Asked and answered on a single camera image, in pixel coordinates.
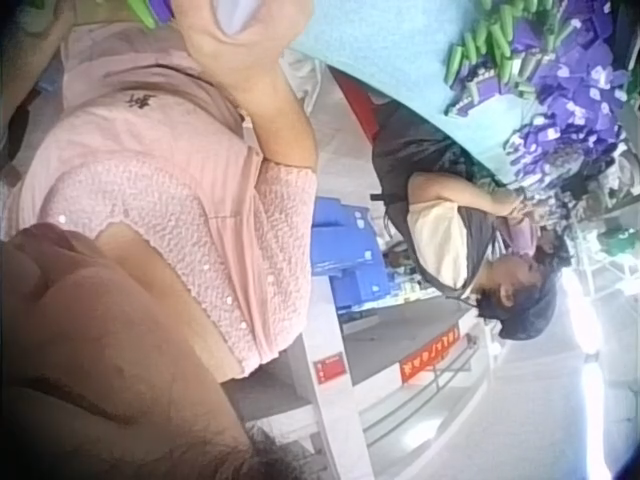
beige shirt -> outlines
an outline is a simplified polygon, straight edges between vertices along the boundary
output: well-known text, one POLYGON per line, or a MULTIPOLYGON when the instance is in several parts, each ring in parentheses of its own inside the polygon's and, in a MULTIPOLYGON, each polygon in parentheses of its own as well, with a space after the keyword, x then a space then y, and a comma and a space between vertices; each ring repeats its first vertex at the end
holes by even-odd
POLYGON ((467 279, 467 229, 458 205, 444 200, 411 205, 407 220, 422 266, 443 284, 462 288, 467 279))

red label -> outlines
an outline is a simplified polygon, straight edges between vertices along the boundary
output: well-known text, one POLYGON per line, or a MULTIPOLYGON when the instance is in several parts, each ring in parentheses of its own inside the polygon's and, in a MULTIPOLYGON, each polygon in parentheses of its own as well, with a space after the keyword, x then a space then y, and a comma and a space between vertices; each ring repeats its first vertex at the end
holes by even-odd
POLYGON ((458 328, 458 325, 456 325, 420 350, 402 360, 400 362, 402 383, 407 383, 427 368, 434 367, 442 362, 453 346, 458 343, 458 340, 460 340, 460 329, 458 328))
POLYGON ((344 354, 342 353, 337 353, 318 362, 314 362, 313 366, 316 371, 318 385, 323 385, 347 374, 347 365, 344 361, 344 354))

pink shirt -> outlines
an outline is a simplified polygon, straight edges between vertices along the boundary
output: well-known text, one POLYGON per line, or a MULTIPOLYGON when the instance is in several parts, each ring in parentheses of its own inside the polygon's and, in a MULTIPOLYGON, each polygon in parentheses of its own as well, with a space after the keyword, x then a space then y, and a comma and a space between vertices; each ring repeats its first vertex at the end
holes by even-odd
POLYGON ((114 222, 155 247, 248 374, 301 333, 316 177, 241 138, 241 119, 170 29, 77 29, 66 115, 9 201, 9 234, 55 222, 96 237, 114 222))

hand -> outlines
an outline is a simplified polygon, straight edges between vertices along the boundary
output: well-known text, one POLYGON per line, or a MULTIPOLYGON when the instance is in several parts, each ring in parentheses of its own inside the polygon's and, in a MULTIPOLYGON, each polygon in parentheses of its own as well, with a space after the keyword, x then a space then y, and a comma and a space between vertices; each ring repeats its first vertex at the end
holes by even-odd
POLYGON ((529 210, 521 195, 508 188, 500 188, 491 194, 492 213, 497 217, 520 218, 529 210))
POLYGON ((279 58, 313 13, 313 0, 261 2, 247 27, 229 37, 218 25, 211 0, 173 0, 175 25, 189 53, 242 108, 262 82, 280 81, 279 58))

